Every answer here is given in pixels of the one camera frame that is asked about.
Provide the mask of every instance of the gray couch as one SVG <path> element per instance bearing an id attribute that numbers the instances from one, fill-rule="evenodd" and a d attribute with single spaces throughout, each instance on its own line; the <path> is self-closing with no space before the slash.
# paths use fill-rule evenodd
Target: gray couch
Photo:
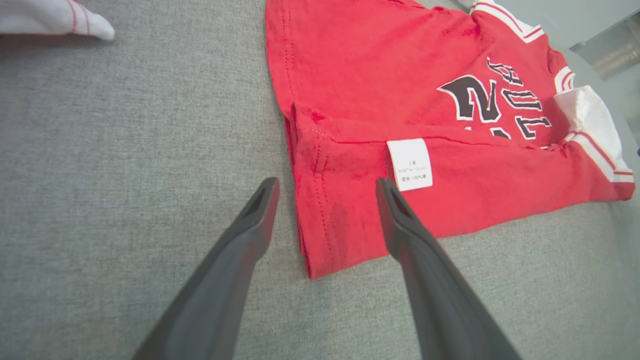
<path id="1" fill-rule="evenodd" d="M 307 279 L 264 0 L 85 3 L 113 42 L 0 38 L 0 359 L 130 357 L 268 176 L 280 206 L 236 357 L 418 358 L 393 259 Z M 442 245 L 525 359 L 637 359 L 639 218 L 636 195 Z"/>

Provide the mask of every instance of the red stripe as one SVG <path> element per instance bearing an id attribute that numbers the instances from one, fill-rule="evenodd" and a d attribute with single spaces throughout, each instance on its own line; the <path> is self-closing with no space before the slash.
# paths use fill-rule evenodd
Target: red stripe
<path id="1" fill-rule="evenodd" d="M 506 15 L 509 19 L 511 19 L 511 21 L 513 21 L 513 24 L 516 26 L 516 28 L 518 28 L 518 30 L 520 30 L 520 32 L 522 33 L 522 29 L 520 29 L 520 26 L 518 26 L 518 23 L 516 22 L 516 20 L 513 18 L 513 16 L 511 16 L 510 13 L 505 12 L 503 9 L 499 8 L 498 6 L 495 6 L 494 4 L 488 4 L 488 3 L 478 3 L 478 5 L 485 5 L 485 6 L 489 6 L 490 8 L 494 8 L 496 10 L 498 10 L 499 12 L 503 13 L 504 15 Z"/>
<path id="2" fill-rule="evenodd" d="M 74 10 L 74 6 L 71 5 L 71 3 L 69 2 L 69 0 L 65 0 L 67 2 L 67 4 L 69 5 L 69 7 L 71 8 L 71 13 L 74 14 L 74 25 L 71 27 L 71 33 L 74 33 L 76 31 L 76 26 L 77 26 L 77 19 L 76 19 L 76 11 Z"/>
<path id="3" fill-rule="evenodd" d="M 542 28 L 541 28 L 541 27 L 539 27 L 539 26 L 536 26 L 536 29 L 534 29 L 533 31 L 531 31 L 528 35 L 525 35 L 525 36 L 524 36 L 524 38 L 528 38 L 528 37 L 530 37 L 530 36 L 531 36 L 531 35 L 533 35 L 533 34 L 537 34 L 538 32 L 540 32 L 540 30 L 542 30 Z"/>
<path id="4" fill-rule="evenodd" d="M 604 151 L 602 151 L 602 149 L 598 146 L 598 144 L 593 141 L 593 139 L 591 138 L 591 136 L 589 136 L 589 134 L 585 133 L 585 132 L 580 132 L 580 135 L 584 136 L 585 138 L 587 138 L 587 140 L 589 140 L 589 142 L 593 145 L 593 147 L 600 153 L 600 155 L 602 155 L 602 157 L 604 158 L 604 160 L 607 161 L 607 163 L 609 164 L 609 166 L 613 169 L 616 170 L 616 166 L 613 164 L 613 161 L 611 161 L 609 159 L 609 157 L 606 155 L 606 153 Z"/>
<path id="5" fill-rule="evenodd" d="M 566 78 L 567 78 L 568 76 L 571 76 L 571 74 L 573 74 L 573 71 L 569 71 L 569 72 L 568 72 L 568 73 L 567 73 L 567 74 L 562 78 L 562 83 L 561 83 L 562 90 L 568 90 L 568 89 L 565 89 L 565 88 L 564 88 L 564 81 L 566 80 Z"/>
<path id="6" fill-rule="evenodd" d="M 84 13 L 84 19 L 86 21 L 86 34 L 89 35 L 89 33 L 91 32 L 91 27 L 89 26 L 89 15 L 87 15 L 86 8 L 84 7 L 84 5 L 82 5 L 81 3 L 78 3 L 77 0 L 75 0 L 75 2 L 77 2 L 78 5 L 80 5 L 80 8 L 82 9 L 82 12 Z"/>

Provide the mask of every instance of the t-shirt sleeve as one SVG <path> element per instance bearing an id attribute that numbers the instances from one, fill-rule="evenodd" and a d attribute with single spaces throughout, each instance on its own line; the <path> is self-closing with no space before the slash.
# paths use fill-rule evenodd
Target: t-shirt sleeve
<path id="1" fill-rule="evenodd" d="M 573 79 L 575 78 L 575 74 L 571 69 L 569 69 L 562 53 L 553 50 L 550 46 L 547 47 L 547 63 L 549 66 L 549 73 L 554 79 L 556 93 L 559 94 L 563 91 L 571 90 L 573 88 Z"/>

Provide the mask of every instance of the basketball jersey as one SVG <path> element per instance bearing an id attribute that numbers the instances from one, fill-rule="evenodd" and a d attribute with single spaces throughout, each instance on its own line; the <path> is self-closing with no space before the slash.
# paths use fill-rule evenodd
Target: basketball jersey
<path id="1" fill-rule="evenodd" d="M 403 195 L 437 238 L 633 194 L 608 111 L 587 109 L 600 99 L 490 0 L 470 15 L 268 0 L 266 29 L 311 279 L 388 254 L 375 186 L 395 175 L 390 140 L 426 144 L 432 184 Z"/>

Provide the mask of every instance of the white sleeve trim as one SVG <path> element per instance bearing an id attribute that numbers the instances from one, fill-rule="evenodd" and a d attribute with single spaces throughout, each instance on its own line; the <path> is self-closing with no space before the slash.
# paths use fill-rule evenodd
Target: white sleeve trim
<path id="1" fill-rule="evenodd" d="M 509 28 L 522 39 L 522 41 L 529 43 L 545 34 L 542 31 L 540 25 L 530 26 L 524 22 L 516 19 L 509 10 L 493 2 L 493 0 L 476 0 L 476 3 L 471 7 L 471 14 L 474 12 L 484 12 L 496 17 L 502 21 Z"/>
<path id="2" fill-rule="evenodd" d="M 609 181 L 633 183 L 633 171 L 622 159 L 616 126 L 598 94 L 582 86 L 557 94 L 554 100 L 570 124 L 564 140 L 579 144 Z"/>
<path id="3" fill-rule="evenodd" d="M 571 90 L 573 88 L 573 78 L 575 74 L 568 66 L 560 69 L 560 71 L 554 77 L 554 83 L 556 84 L 556 94 L 560 94 L 563 91 Z"/>

